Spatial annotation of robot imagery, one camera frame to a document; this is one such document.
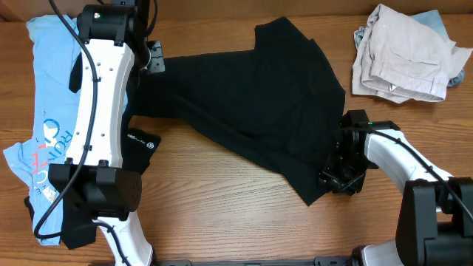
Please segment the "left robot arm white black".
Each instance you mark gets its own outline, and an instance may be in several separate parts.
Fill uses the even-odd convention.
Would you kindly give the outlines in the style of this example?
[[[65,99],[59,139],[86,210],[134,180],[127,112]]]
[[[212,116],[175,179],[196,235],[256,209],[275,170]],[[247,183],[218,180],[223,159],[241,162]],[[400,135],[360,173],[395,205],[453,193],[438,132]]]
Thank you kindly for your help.
[[[72,37],[81,47],[81,88],[72,142],[63,163],[49,166],[48,179],[64,208],[58,236],[70,247],[106,237],[116,265],[155,265],[137,209],[141,175],[123,168],[122,117],[132,72],[163,69],[160,45],[149,42],[155,1],[88,4]]]

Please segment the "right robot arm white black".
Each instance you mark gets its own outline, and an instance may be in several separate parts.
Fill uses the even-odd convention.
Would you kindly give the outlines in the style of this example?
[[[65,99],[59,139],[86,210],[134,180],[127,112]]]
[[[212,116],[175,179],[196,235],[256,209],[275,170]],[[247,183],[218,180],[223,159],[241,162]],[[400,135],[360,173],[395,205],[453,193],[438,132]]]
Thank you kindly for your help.
[[[472,179],[435,166],[391,120],[372,122],[364,110],[352,110],[340,130],[341,141],[321,172],[332,191],[358,193],[367,171],[381,169],[403,198],[392,241],[316,259],[316,265],[471,265]]]

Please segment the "black t-shirt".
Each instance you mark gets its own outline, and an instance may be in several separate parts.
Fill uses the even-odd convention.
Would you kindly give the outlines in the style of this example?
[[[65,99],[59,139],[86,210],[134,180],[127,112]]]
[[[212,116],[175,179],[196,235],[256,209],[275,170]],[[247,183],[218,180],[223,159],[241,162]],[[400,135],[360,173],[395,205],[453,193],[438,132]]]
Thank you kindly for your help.
[[[133,115],[181,118],[214,142],[282,174],[302,200],[330,187],[345,91],[318,44],[287,18],[255,28],[252,50],[167,58],[144,75]]]

